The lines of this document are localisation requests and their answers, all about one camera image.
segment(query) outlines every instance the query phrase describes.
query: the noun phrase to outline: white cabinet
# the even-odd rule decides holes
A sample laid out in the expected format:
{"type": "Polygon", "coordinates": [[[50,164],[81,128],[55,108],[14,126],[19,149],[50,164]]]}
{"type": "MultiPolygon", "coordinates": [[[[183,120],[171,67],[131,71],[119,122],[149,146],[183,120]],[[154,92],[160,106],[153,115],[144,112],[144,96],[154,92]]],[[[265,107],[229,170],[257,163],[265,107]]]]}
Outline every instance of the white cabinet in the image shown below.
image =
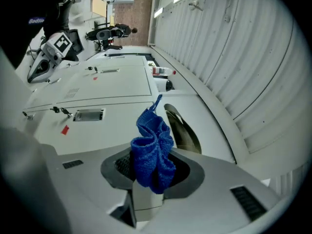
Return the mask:
{"type": "Polygon", "coordinates": [[[74,154],[129,143],[140,136],[137,118],[152,102],[98,105],[67,108],[77,110],[103,109],[103,119],[98,121],[74,121],[63,113],[47,111],[37,129],[40,143],[54,146],[58,155],[74,154]]]}
{"type": "Polygon", "coordinates": [[[144,66],[97,69],[98,73],[94,70],[84,70],[76,74],[60,93],[57,103],[151,95],[144,66]]]}
{"type": "Polygon", "coordinates": [[[151,96],[142,58],[102,58],[57,70],[50,77],[51,84],[46,83],[34,92],[25,109],[86,99],[151,96]]]}
{"type": "Polygon", "coordinates": [[[27,119],[27,117],[24,116],[21,112],[17,123],[17,129],[20,130],[21,132],[36,137],[36,132],[43,117],[45,116],[46,113],[49,112],[47,110],[42,110],[26,113],[28,116],[33,116],[32,120],[27,119]]]}
{"type": "Polygon", "coordinates": [[[25,108],[30,109],[53,104],[70,83],[70,79],[73,79],[79,74],[79,70],[75,69],[75,67],[76,66],[55,71],[49,78],[51,84],[46,83],[42,88],[32,93],[25,108]]]}

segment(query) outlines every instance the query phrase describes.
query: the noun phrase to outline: blue cloth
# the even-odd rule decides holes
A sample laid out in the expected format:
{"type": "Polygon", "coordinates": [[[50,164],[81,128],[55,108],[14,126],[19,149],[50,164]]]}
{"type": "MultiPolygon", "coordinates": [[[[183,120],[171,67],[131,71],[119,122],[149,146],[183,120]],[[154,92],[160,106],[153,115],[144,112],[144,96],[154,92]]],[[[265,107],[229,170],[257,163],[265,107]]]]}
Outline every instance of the blue cloth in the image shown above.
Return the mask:
{"type": "Polygon", "coordinates": [[[170,186],[176,171],[175,165],[168,159],[174,145],[170,128],[162,117],[154,113],[161,97],[159,95],[155,104],[145,109],[136,121],[143,137],[131,141],[136,179],[156,194],[162,194],[170,186]]]}

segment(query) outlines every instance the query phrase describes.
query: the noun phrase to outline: small bottle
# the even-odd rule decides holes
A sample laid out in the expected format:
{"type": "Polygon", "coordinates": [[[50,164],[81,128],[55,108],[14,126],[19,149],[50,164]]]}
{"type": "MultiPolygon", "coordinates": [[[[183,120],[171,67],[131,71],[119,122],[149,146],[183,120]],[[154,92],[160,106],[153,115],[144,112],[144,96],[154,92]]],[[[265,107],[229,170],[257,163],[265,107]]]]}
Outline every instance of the small bottle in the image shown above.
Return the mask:
{"type": "Polygon", "coordinates": [[[153,76],[170,76],[175,75],[176,71],[170,69],[170,68],[164,68],[164,67],[151,67],[151,72],[153,76]]]}

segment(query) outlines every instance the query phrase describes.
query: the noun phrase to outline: white robot body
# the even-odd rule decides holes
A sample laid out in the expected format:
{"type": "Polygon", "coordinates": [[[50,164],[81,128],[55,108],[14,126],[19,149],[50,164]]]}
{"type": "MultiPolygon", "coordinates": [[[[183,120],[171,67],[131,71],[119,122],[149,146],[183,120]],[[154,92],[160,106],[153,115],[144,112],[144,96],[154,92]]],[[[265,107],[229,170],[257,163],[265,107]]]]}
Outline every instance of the white robot body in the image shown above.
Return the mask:
{"type": "Polygon", "coordinates": [[[39,50],[38,56],[31,67],[27,80],[29,83],[45,82],[61,63],[72,42],[64,33],[55,33],[39,50]]]}

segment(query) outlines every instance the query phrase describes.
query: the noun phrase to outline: red sticker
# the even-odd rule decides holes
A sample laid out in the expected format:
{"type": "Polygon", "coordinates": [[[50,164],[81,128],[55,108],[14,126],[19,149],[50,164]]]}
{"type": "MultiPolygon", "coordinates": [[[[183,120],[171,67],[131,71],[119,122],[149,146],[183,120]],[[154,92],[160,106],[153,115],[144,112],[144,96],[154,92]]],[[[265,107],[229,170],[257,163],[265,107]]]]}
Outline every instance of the red sticker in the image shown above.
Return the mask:
{"type": "Polygon", "coordinates": [[[63,129],[63,131],[61,132],[61,134],[67,135],[69,127],[66,125],[63,129]]]}

